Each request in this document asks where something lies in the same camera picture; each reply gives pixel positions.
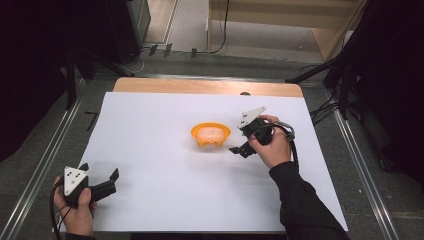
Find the hand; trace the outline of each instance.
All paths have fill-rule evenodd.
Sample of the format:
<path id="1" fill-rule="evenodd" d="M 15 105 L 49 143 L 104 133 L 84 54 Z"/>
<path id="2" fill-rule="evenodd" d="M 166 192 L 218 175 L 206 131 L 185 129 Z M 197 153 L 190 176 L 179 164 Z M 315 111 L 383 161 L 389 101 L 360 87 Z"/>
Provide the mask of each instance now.
<path id="1" fill-rule="evenodd" d="M 259 118 L 268 122 L 279 121 L 277 117 L 269 115 L 260 115 Z M 249 137 L 248 142 L 269 169 L 291 159 L 290 144 L 286 139 L 285 133 L 280 128 L 274 127 L 274 134 L 268 145 L 262 146 L 254 134 Z"/>
<path id="2" fill-rule="evenodd" d="M 60 177 L 56 177 L 55 184 L 59 181 Z M 70 209 L 68 215 L 63 219 L 63 223 L 66 226 L 68 233 L 82 235 L 82 236 L 93 236 L 93 216 L 91 215 L 89 204 L 91 200 L 91 190 L 85 188 L 78 199 L 78 209 Z M 66 206 L 66 201 L 61 194 L 61 187 L 58 187 L 54 193 L 54 204 L 60 209 L 60 215 L 62 218 L 68 212 L 69 208 Z M 95 209 L 96 203 L 93 203 L 90 207 Z"/>

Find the white paper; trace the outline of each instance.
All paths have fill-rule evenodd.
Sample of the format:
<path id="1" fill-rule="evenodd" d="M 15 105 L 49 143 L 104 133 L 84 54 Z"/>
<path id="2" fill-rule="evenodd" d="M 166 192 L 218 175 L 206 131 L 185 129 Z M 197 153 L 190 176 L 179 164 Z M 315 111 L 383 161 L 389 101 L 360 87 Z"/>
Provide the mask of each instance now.
<path id="1" fill-rule="evenodd" d="M 303 98 L 107 93 L 81 160 L 90 185 L 109 179 L 117 192 L 98 203 L 95 231 L 282 232 L 278 188 L 257 154 L 231 153 L 246 137 L 243 111 L 265 106 L 296 132 L 300 174 L 343 228 L 346 222 Z M 191 128 L 228 126 L 221 148 L 197 146 Z"/>

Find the black cable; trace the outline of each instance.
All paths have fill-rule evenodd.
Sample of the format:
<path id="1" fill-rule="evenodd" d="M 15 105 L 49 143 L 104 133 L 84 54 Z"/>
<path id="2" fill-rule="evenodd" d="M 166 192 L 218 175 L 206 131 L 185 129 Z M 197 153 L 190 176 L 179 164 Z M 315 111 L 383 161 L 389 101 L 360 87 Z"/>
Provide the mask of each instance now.
<path id="1" fill-rule="evenodd" d="M 325 118 L 327 118 L 328 116 L 331 116 L 333 114 L 334 111 L 336 111 L 339 108 L 339 105 L 335 105 L 329 109 L 327 109 L 324 112 L 321 112 L 316 119 L 313 120 L 313 125 L 317 125 L 318 123 L 320 123 L 322 120 L 324 120 Z"/>
<path id="2" fill-rule="evenodd" d="M 312 120 L 315 120 L 320 115 L 322 115 L 322 113 L 325 113 L 325 112 L 333 109 L 334 107 L 338 107 L 338 106 L 339 106 L 339 103 L 335 102 L 335 103 L 331 103 L 331 104 L 321 108 L 320 110 L 316 110 L 316 112 L 313 113 Z"/>
<path id="3" fill-rule="evenodd" d="M 60 180 L 57 183 L 55 183 L 55 185 L 53 186 L 52 191 L 50 193 L 50 218 L 51 218 L 51 221 L 52 221 L 53 231 L 54 231 L 54 234 L 55 234 L 57 240 L 61 240 L 62 238 L 60 237 L 60 232 L 59 232 L 59 229 L 57 228 L 57 225 L 56 225 L 56 217 L 55 217 L 55 213 L 54 213 L 54 194 L 56 192 L 56 189 L 60 185 L 63 185 L 63 177 L 61 177 Z"/>
<path id="4" fill-rule="evenodd" d="M 290 147 L 292 149 L 292 153 L 293 153 L 293 162 L 294 162 L 294 166 L 296 167 L 297 171 L 299 171 L 299 159 L 297 157 L 297 150 L 296 150 L 296 145 L 294 144 L 294 141 L 289 141 Z"/>
<path id="5" fill-rule="evenodd" d="M 320 107 L 319 109 L 317 109 L 317 110 L 314 110 L 314 111 L 311 111 L 309 114 L 311 115 L 311 118 L 312 119 L 314 119 L 314 118 L 316 118 L 317 117 L 317 115 L 320 113 L 320 112 L 322 112 L 322 111 L 326 111 L 326 110 L 328 110 L 329 108 L 332 108 L 333 106 L 335 106 L 335 105 L 337 105 L 338 103 L 330 103 L 330 104 L 328 104 L 328 105 L 326 105 L 326 106 L 324 106 L 324 107 Z"/>
<path id="6" fill-rule="evenodd" d="M 68 211 L 66 211 L 65 215 L 63 215 L 63 217 L 60 219 L 58 229 L 60 229 L 60 227 L 62 226 L 63 220 L 65 220 L 66 216 L 68 216 L 68 213 L 71 211 L 71 209 L 72 209 L 73 207 L 74 207 L 74 206 L 71 206 L 71 207 L 68 209 Z"/>
<path id="7" fill-rule="evenodd" d="M 221 51 L 222 47 L 225 45 L 225 41 L 227 40 L 227 20 L 228 20 L 228 6 L 230 5 L 230 0 L 227 0 L 227 9 L 225 10 L 225 20 L 224 20 L 224 40 L 222 41 L 221 47 L 218 50 L 213 52 L 198 52 L 198 54 L 215 54 Z"/>
<path id="8" fill-rule="evenodd" d="M 333 99 L 333 97 L 336 95 L 336 92 L 337 92 L 337 89 L 334 89 L 330 95 L 330 98 L 325 103 L 323 103 L 318 109 L 311 111 L 310 115 L 312 115 L 311 113 L 316 113 L 321 111 L 325 107 L 325 105 L 327 105 L 331 101 L 331 99 Z"/>
<path id="9" fill-rule="evenodd" d="M 307 68 L 307 67 L 316 67 L 316 66 L 319 66 L 319 64 L 310 64 L 310 65 L 306 65 L 306 66 L 301 67 L 301 68 L 299 69 L 299 75 L 302 75 L 302 70 L 303 70 L 303 69 L 305 69 L 305 68 Z"/>

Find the black equipment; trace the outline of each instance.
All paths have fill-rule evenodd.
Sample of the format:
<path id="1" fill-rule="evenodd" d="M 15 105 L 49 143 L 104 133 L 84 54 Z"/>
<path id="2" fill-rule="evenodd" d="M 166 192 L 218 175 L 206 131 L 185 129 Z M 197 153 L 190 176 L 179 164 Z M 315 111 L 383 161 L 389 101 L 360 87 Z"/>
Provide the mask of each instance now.
<path id="1" fill-rule="evenodd" d="M 252 136 L 252 134 L 255 135 L 256 139 L 262 146 L 268 145 L 271 142 L 273 128 L 277 127 L 283 130 L 284 134 L 286 135 L 286 139 L 290 143 L 295 166 L 299 170 L 296 145 L 294 144 L 294 129 L 287 123 L 281 121 L 267 123 L 263 119 L 258 118 L 259 114 L 263 111 L 265 111 L 265 107 L 244 112 L 242 114 L 238 128 L 243 132 L 243 136 L 246 136 L 248 139 L 250 136 Z M 249 142 L 245 142 L 240 147 L 229 148 L 229 150 L 234 154 L 240 154 L 244 158 L 247 158 L 248 156 L 256 153 L 256 151 L 249 145 Z"/>
<path id="2" fill-rule="evenodd" d="M 83 165 L 81 165 L 79 169 L 66 167 L 65 175 L 61 177 L 58 182 L 55 183 L 50 194 L 50 218 L 52 221 L 52 226 L 53 226 L 54 233 L 56 235 L 56 239 L 57 240 L 61 239 L 60 233 L 59 233 L 60 224 L 58 227 L 56 223 L 55 213 L 54 213 L 54 195 L 58 187 L 62 186 L 61 194 L 64 200 L 66 201 L 66 206 L 69 207 L 68 209 L 68 213 L 69 213 L 69 211 L 72 208 L 78 208 L 78 199 L 81 195 L 82 190 L 84 190 L 84 188 L 90 188 L 91 190 L 90 204 L 92 204 L 94 202 L 98 202 L 102 200 L 103 198 L 108 197 L 111 194 L 116 193 L 115 182 L 116 180 L 118 180 L 118 178 L 119 178 L 119 171 L 118 169 L 115 169 L 115 171 L 113 171 L 112 175 L 109 177 L 108 181 L 105 181 L 96 186 L 90 187 L 88 184 L 88 164 L 87 163 L 84 163 Z M 66 215 L 68 213 L 66 213 L 62 217 L 62 221 L 64 218 L 66 218 Z"/>
<path id="3" fill-rule="evenodd" d="M 140 54 L 151 20 L 147 0 L 76 0 L 55 4 L 58 20 L 71 34 L 73 43 L 120 64 Z"/>
<path id="4" fill-rule="evenodd" d="M 341 84 L 340 112 L 345 119 L 349 92 L 388 171 L 401 170 L 424 190 L 424 35 L 422 1 L 368 1 L 364 15 L 340 54 L 307 73 L 299 83 L 331 67 L 327 88 Z"/>

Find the table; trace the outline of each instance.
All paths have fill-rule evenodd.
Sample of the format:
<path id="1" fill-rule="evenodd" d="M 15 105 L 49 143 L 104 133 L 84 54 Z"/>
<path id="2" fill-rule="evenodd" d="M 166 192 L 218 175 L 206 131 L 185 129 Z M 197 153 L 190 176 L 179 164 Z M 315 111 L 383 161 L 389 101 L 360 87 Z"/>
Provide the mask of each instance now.
<path id="1" fill-rule="evenodd" d="M 270 114 L 291 112 L 284 119 L 296 129 L 300 172 L 347 230 L 299 86 L 140 78 L 121 78 L 106 94 L 81 161 L 92 184 L 120 169 L 117 193 L 99 203 L 94 230 L 284 232 L 268 169 L 257 154 L 244 159 L 227 149 L 246 141 L 235 126 L 241 111 L 264 102 Z M 222 148 L 199 148 L 191 138 L 191 127 L 206 120 L 230 127 Z"/>
<path id="2" fill-rule="evenodd" d="M 324 61 L 335 55 L 362 16 L 365 0 L 230 0 L 228 21 L 313 28 Z M 225 20 L 227 0 L 209 0 L 208 51 L 212 20 Z"/>

